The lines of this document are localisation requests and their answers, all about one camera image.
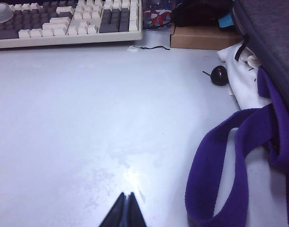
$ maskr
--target blue tag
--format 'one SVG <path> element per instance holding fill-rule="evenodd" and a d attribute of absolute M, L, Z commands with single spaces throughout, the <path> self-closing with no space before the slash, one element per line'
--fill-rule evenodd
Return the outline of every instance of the blue tag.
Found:
<path fill-rule="evenodd" d="M 231 18 L 230 13 L 218 19 L 218 22 L 219 22 L 220 27 L 228 27 L 228 26 L 234 25 L 234 22 L 233 22 L 233 19 Z"/>

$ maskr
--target purple strap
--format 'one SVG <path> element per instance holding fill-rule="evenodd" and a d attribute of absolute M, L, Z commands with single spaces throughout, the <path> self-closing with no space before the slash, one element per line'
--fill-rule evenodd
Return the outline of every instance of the purple strap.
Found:
<path fill-rule="evenodd" d="M 258 90 L 260 96 L 271 98 L 273 103 L 261 109 L 236 112 L 207 133 L 198 147 L 188 176 L 185 205 L 188 215 L 203 227 L 245 227 L 248 207 L 245 157 L 260 145 L 269 150 L 269 162 L 286 173 L 289 222 L 289 115 L 262 68 L 258 71 Z M 213 216 L 228 134 L 233 128 L 238 128 L 235 179 L 222 210 Z"/>

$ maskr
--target brown box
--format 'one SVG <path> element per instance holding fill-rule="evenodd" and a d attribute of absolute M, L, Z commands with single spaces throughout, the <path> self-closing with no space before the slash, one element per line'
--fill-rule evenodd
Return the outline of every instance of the brown box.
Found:
<path fill-rule="evenodd" d="M 236 31 L 224 31 L 217 26 L 172 27 L 170 46 L 205 50 L 222 50 L 241 41 Z"/>

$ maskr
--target mechanical keyboard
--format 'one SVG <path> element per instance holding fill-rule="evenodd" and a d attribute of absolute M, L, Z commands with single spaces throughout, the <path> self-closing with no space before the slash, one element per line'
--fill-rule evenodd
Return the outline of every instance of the mechanical keyboard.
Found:
<path fill-rule="evenodd" d="M 82 44 L 142 38 L 141 0 L 61 0 L 9 5 L 0 48 Z"/>

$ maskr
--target keyboard case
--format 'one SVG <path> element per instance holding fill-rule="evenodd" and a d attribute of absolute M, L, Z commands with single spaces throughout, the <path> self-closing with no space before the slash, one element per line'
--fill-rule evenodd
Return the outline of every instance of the keyboard case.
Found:
<path fill-rule="evenodd" d="M 289 0 L 235 0 L 232 18 L 289 110 Z"/>

